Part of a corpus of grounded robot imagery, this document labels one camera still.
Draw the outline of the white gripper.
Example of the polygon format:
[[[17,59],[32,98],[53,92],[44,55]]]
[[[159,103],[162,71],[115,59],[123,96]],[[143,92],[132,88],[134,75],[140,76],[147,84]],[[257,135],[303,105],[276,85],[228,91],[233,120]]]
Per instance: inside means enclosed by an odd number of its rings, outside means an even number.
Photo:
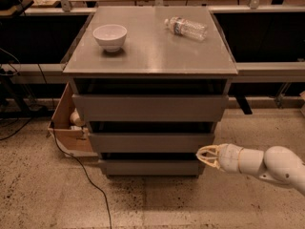
[[[196,155],[199,161],[210,167],[221,168],[227,173],[238,173],[239,155],[242,150],[242,147],[234,144],[221,144],[220,147],[218,145],[208,145],[199,148]]]

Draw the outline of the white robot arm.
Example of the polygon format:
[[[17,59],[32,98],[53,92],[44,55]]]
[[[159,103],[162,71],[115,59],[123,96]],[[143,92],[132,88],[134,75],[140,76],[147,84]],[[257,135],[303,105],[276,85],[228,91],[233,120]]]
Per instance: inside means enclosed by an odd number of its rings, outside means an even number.
[[[234,144],[209,145],[201,147],[196,157],[223,172],[292,187],[305,195],[305,163],[288,148],[273,146],[260,151]]]

